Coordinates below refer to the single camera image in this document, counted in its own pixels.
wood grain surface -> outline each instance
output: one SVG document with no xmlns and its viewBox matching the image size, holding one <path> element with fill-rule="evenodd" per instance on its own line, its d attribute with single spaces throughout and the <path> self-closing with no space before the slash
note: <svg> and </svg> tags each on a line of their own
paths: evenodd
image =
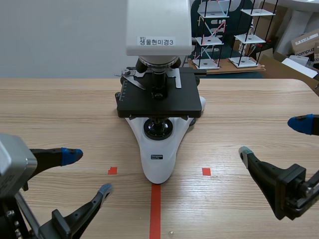
<svg viewBox="0 0 319 239">
<path fill-rule="evenodd" d="M 33 178 L 24 193 L 44 223 L 90 201 L 102 184 L 114 193 L 84 239 L 147 239 L 151 184 L 137 141 L 117 117 L 119 80 L 0 79 L 0 132 L 30 148 L 80 148 L 74 165 Z M 319 203 L 293 222 L 278 221 L 240 160 L 238 149 L 278 167 L 297 163 L 308 177 L 319 169 L 319 137 L 297 133 L 290 117 L 319 113 L 319 98 L 303 82 L 276 79 L 202 80 L 203 116 L 184 137 L 171 178 L 161 187 L 162 239 L 318 239 Z M 107 175 L 118 167 L 117 175 Z M 211 176 L 202 175 L 211 168 Z"/>
</svg>

screw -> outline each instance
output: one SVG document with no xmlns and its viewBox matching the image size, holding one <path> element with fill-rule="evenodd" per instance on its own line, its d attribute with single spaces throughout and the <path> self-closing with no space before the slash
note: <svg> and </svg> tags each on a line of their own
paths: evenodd
<svg viewBox="0 0 319 239">
<path fill-rule="evenodd" d="M 15 230 L 15 235 L 17 238 L 20 238 L 21 237 L 21 232 L 19 229 Z"/>
<path fill-rule="evenodd" d="M 122 71 L 122 74 L 125 76 L 129 76 L 131 74 L 131 71 L 129 69 L 125 69 L 124 71 Z"/>
<path fill-rule="evenodd" d="M 306 189 L 306 197 L 309 197 L 314 192 L 314 189 L 311 187 L 307 187 Z"/>
<path fill-rule="evenodd" d="M 120 92 L 116 92 L 116 93 L 115 93 L 115 99 L 116 99 L 116 101 L 120 100 L 120 97 L 121 97 L 121 93 L 120 93 Z"/>
<path fill-rule="evenodd" d="M 154 98 L 157 100 L 160 100 L 163 98 L 163 95 L 162 94 L 155 94 Z"/>
<path fill-rule="evenodd" d="M 14 216 L 14 211 L 13 210 L 7 211 L 6 216 L 8 218 L 13 217 Z"/>
</svg>

black microscope stage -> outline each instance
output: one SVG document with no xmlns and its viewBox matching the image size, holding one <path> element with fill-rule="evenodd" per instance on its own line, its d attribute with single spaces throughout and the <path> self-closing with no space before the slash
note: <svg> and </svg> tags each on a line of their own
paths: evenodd
<svg viewBox="0 0 319 239">
<path fill-rule="evenodd" d="M 142 90 L 127 80 L 123 81 L 121 95 L 117 101 L 118 116 L 121 118 L 168 118 L 201 116 L 201 103 L 195 75 L 180 68 L 182 88 L 177 89 L 175 78 L 167 78 L 167 98 L 155 100 L 152 97 L 152 73 L 134 79 L 146 90 Z"/>
</svg>

brand label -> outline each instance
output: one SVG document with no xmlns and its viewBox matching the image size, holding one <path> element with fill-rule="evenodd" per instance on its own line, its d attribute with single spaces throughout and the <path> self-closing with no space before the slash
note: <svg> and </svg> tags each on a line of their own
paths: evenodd
<svg viewBox="0 0 319 239">
<path fill-rule="evenodd" d="M 298 53 L 296 56 L 309 55 L 309 54 L 313 53 L 314 50 L 315 50 L 315 48 L 312 48 L 312 49 L 303 51 L 303 52 L 301 52 L 301 53 Z"/>
<path fill-rule="evenodd" d="M 138 46 L 175 46 L 176 38 L 172 36 L 138 36 Z"/>
<path fill-rule="evenodd" d="M 156 155 L 155 155 L 155 154 L 152 154 L 152 155 L 151 155 L 151 159 L 157 159 L 157 160 L 158 160 L 158 159 L 163 159 L 163 155 L 160 155 L 160 154 L 156 154 Z"/>
<path fill-rule="evenodd" d="M 304 43 L 304 42 L 306 42 L 306 41 L 309 41 L 309 40 L 311 40 L 311 39 L 313 39 L 313 38 L 315 38 L 315 37 L 317 37 L 317 36 L 319 36 L 318 33 L 316 33 L 316 34 L 314 34 L 314 35 L 312 35 L 312 36 L 306 37 L 306 38 L 304 38 L 304 39 L 301 39 L 300 41 L 297 41 L 297 42 L 296 42 L 296 45 L 299 45 L 299 44 L 301 44 L 301 43 Z"/>
</svg>

red tape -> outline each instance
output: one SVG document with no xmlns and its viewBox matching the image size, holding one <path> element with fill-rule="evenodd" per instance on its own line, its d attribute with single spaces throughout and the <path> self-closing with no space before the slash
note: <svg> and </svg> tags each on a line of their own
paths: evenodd
<svg viewBox="0 0 319 239">
<path fill-rule="evenodd" d="M 210 168 L 202 168 L 203 176 L 211 176 Z"/>
<path fill-rule="evenodd" d="M 111 167 L 108 171 L 108 175 L 116 175 L 118 173 L 117 167 Z"/>
<path fill-rule="evenodd" d="M 152 184 L 150 239 L 160 239 L 160 184 Z"/>
</svg>

